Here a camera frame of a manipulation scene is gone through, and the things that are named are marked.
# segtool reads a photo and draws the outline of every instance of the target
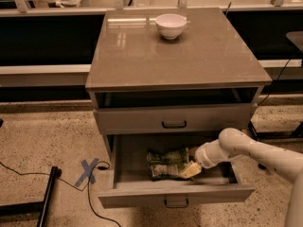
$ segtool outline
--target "closed drawer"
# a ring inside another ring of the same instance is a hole
[[[152,181],[147,149],[158,152],[200,146],[209,141],[197,133],[116,135],[113,141],[109,189],[99,191],[104,208],[245,201],[254,191],[243,186],[230,163],[206,170],[191,180]]]
[[[100,109],[94,115],[101,134],[218,131],[246,128],[251,104]]]

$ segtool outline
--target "terrazzo floor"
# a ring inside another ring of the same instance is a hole
[[[20,173],[49,173],[52,166],[62,170],[61,179],[75,185],[83,174],[81,163],[95,159],[109,161],[98,133],[90,101],[1,103],[0,162]],[[258,131],[291,131],[303,121],[303,96],[271,96],[258,107],[252,121]],[[267,142],[303,152],[303,140]],[[208,227],[283,226],[292,185],[272,171],[260,170],[247,157],[234,162],[244,185],[255,192],[239,203],[189,205],[185,209],[165,206],[103,209],[97,192],[105,187],[106,173],[94,171],[90,185],[95,211],[123,227]],[[0,204],[41,201],[48,177],[19,176],[0,166]],[[83,189],[87,179],[79,184]],[[0,226],[36,226],[38,215],[0,217]],[[90,209],[87,189],[78,191],[56,181],[46,226],[117,226],[98,218]]]

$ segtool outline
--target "black metal stand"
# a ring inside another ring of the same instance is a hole
[[[262,139],[292,139],[303,138],[303,122],[294,131],[275,131],[275,132],[257,132],[253,123],[248,124],[249,131],[253,134],[255,140]]]
[[[46,191],[45,191],[45,198],[43,201],[0,206],[0,216],[20,215],[26,213],[40,212],[37,227],[45,226],[47,211],[50,204],[52,191],[55,185],[55,180],[56,178],[60,177],[61,173],[62,173],[61,170],[58,169],[56,166],[53,166],[51,168]]]

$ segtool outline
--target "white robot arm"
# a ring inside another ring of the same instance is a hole
[[[200,146],[195,160],[204,168],[211,168],[237,155],[246,155],[272,169],[293,183],[285,227],[303,226],[303,154],[260,143],[236,129],[225,129],[219,139]]]

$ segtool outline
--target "cabinet top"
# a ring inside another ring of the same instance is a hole
[[[183,33],[166,40],[155,18],[187,18]],[[86,82],[88,91],[204,89],[271,82],[220,9],[107,11]]]

